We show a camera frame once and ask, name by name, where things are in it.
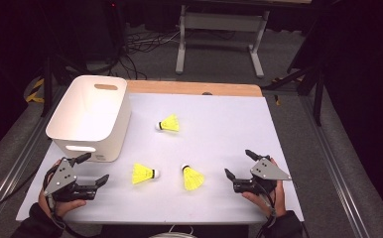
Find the white plastic storage bin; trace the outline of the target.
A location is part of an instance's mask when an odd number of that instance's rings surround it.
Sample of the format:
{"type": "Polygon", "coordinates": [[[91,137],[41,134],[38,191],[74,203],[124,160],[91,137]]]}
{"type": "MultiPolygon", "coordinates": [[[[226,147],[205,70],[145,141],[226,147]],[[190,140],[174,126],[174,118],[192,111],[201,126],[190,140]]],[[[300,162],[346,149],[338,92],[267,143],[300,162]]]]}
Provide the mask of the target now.
{"type": "Polygon", "coordinates": [[[90,153],[93,162],[109,163],[120,155],[131,114],[125,79],[82,75],[68,87],[46,134],[68,157],[90,153]]]}

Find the person's right hand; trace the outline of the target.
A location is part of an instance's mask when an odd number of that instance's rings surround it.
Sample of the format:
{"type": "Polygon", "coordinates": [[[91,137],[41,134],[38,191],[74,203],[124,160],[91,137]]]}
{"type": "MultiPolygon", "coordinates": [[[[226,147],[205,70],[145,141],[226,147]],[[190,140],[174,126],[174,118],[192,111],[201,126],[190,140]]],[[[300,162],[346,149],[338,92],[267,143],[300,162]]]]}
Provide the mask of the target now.
{"type": "Polygon", "coordinates": [[[276,217],[283,215],[287,211],[285,192],[281,180],[277,181],[275,190],[269,196],[260,196],[251,192],[243,192],[242,196],[258,206],[267,217],[271,216],[272,211],[276,212],[276,217]]]}

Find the black tripod stand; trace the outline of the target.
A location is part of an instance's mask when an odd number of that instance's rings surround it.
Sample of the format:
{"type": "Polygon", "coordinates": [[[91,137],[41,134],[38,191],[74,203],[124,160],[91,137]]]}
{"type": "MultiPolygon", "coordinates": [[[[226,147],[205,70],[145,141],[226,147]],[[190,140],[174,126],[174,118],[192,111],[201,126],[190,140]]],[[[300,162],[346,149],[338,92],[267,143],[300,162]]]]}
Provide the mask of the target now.
{"type": "Polygon", "coordinates": [[[263,86],[263,90],[276,90],[283,85],[295,81],[298,78],[301,79],[300,84],[297,86],[297,93],[301,96],[308,96],[311,90],[314,88],[315,99],[313,106],[313,117],[318,126],[321,125],[320,121],[320,112],[321,112],[321,103],[322,103],[322,94],[324,80],[321,75],[321,67],[319,65],[309,66],[303,69],[299,69],[282,79],[273,81],[267,86],[263,86]]]}

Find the yellow black hazard tape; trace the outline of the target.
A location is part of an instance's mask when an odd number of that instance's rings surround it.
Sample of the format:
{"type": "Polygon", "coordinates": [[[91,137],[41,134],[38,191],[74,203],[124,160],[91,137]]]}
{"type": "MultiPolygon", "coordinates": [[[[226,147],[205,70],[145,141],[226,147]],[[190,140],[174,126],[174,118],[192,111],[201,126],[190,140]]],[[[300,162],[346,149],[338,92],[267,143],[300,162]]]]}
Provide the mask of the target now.
{"type": "Polygon", "coordinates": [[[36,81],[36,83],[33,85],[31,91],[29,92],[28,96],[26,97],[27,102],[37,102],[37,103],[44,103],[45,99],[38,96],[38,93],[40,91],[40,88],[44,84],[44,79],[40,78],[36,81]]]}

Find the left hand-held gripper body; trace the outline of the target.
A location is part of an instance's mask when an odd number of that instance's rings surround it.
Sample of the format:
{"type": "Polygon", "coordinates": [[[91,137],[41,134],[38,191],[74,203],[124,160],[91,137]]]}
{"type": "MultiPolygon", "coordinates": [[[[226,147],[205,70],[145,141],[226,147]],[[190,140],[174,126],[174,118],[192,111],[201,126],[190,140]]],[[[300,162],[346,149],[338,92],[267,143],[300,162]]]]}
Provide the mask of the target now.
{"type": "Polygon", "coordinates": [[[62,158],[45,176],[44,196],[53,201],[69,202],[77,199],[93,200],[96,191],[87,190],[88,185],[79,185],[68,158],[62,158]]]}

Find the yellow plastic shuttlecock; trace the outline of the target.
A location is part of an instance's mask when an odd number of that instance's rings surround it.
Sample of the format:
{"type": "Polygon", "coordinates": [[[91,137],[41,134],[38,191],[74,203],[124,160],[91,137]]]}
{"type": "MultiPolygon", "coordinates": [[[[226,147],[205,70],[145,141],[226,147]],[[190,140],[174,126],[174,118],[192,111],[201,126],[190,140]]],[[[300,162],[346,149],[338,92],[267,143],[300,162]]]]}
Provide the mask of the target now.
{"type": "Polygon", "coordinates": [[[160,177],[160,172],[143,166],[141,164],[135,164],[133,166],[132,172],[132,183],[137,184],[149,179],[158,179],[160,177]]]}
{"type": "Polygon", "coordinates": [[[175,114],[172,114],[165,118],[164,120],[158,122],[156,124],[156,129],[160,131],[174,131],[179,132],[180,131],[180,124],[177,116],[175,114]]]}
{"type": "Polygon", "coordinates": [[[189,165],[182,165],[184,187],[186,190],[195,190],[204,183],[204,175],[192,169],[189,165]]]}

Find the person's left hand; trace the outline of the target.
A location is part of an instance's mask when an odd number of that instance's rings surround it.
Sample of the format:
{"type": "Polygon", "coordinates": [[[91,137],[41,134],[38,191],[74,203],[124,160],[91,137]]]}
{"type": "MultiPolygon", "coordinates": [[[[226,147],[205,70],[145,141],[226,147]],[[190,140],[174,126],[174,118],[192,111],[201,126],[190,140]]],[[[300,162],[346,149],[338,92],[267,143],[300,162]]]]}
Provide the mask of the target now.
{"type": "Polygon", "coordinates": [[[38,204],[42,208],[42,210],[47,214],[48,217],[52,218],[53,215],[56,215],[58,217],[64,218],[68,212],[85,206],[86,201],[82,199],[77,199],[69,202],[57,202],[55,204],[54,211],[51,211],[48,206],[46,197],[44,196],[44,190],[41,189],[39,193],[38,204]]]}

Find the black metal stand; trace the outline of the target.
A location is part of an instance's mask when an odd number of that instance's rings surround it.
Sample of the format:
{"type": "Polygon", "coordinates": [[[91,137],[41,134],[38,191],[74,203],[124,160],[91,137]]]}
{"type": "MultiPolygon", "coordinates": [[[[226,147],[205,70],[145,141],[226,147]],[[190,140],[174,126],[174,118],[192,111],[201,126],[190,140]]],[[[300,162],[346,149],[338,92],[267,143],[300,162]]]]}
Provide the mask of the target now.
{"type": "Polygon", "coordinates": [[[44,106],[42,116],[45,117],[53,106],[53,79],[59,84],[69,85],[73,81],[68,68],[72,68],[77,75],[91,74],[86,67],[82,67],[63,56],[53,54],[45,58],[43,66],[44,77],[44,106]]]}

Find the grey metal stand frame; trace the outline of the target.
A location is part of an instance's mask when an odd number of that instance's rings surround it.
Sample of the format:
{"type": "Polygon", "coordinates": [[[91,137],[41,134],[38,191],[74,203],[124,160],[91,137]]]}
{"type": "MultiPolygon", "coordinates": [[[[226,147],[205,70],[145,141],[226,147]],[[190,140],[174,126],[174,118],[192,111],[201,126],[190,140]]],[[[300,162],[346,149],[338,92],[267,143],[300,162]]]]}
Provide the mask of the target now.
{"type": "Polygon", "coordinates": [[[255,34],[253,44],[248,46],[253,68],[257,77],[262,78],[265,73],[260,62],[258,51],[262,37],[266,30],[270,12],[264,11],[257,16],[226,15],[215,13],[190,12],[187,5],[181,7],[180,42],[178,48],[176,74],[182,74],[186,58],[186,29],[219,30],[234,32],[252,32],[255,34]]]}

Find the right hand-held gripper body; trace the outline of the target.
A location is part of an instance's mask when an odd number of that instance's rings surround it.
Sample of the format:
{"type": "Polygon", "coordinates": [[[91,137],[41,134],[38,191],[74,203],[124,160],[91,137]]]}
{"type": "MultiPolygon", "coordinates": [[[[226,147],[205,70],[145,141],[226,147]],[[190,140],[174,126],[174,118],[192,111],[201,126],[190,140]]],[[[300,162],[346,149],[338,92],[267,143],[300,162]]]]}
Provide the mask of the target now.
{"type": "Polygon", "coordinates": [[[261,159],[250,170],[252,178],[243,179],[232,177],[232,187],[236,193],[245,191],[260,194],[270,194],[275,190],[278,180],[291,180],[291,176],[274,165],[270,159],[261,159]]]}

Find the aluminium rail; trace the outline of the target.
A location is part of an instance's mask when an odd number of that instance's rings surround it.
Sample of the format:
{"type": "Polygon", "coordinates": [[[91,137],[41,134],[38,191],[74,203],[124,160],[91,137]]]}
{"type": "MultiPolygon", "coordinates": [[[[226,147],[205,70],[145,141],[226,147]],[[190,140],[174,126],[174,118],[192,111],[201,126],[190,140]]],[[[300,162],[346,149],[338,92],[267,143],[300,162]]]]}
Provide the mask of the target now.
{"type": "Polygon", "coordinates": [[[0,219],[3,229],[15,222],[19,198],[25,197],[39,164],[45,156],[51,140],[46,136],[46,126],[61,100],[53,98],[53,106],[43,117],[43,105],[30,102],[28,108],[12,125],[0,141],[0,219]]]}
{"type": "Polygon", "coordinates": [[[300,101],[312,125],[317,140],[319,141],[319,146],[321,147],[324,156],[325,166],[328,170],[329,176],[332,180],[333,186],[337,192],[338,198],[347,216],[355,238],[370,238],[370,234],[367,231],[363,219],[361,218],[352,193],[338,167],[324,131],[322,127],[318,125],[315,116],[313,115],[314,108],[311,101],[305,96],[301,97],[300,101]]]}

